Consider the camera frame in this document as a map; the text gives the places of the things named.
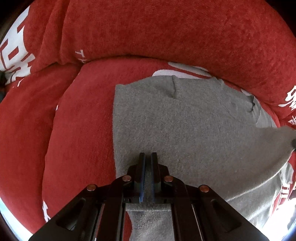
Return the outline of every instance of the black object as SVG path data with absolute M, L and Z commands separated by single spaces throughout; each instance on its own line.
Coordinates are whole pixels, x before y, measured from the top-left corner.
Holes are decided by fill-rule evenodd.
M 185 185 L 140 153 L 137 165 L 110 185 L 88 185 L 29 241 L 121 241 L 126 203 L 141 203 L 145 162 L 151 162 L 153 200 L 171 204 L 175 241 L 268 241 L 249 221 L 206 185 Z

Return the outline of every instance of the round rivet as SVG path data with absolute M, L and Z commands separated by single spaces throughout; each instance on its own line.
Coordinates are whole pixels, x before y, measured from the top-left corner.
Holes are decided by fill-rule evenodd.
M 202 192 L 208 192 L 210 190 L 210 188 L 207 185 L 201 185 L 200 186 L 200 190 Z
M 88 191 L 94 191 L 96 189 L 96 185 L 94 184 L 89 184 L 86 188 Z
M 129 182 L 131 180 L 131 176 L 125 175 L 122 177 L 122 180 L 124 180 L 125 182 Z
M 165 180 L 165 182 L 170 183 L 170 182 L 172 182 L 174 180 L 174 177 L 172 177 L 172 176 L 165 176 L 164 180 Z

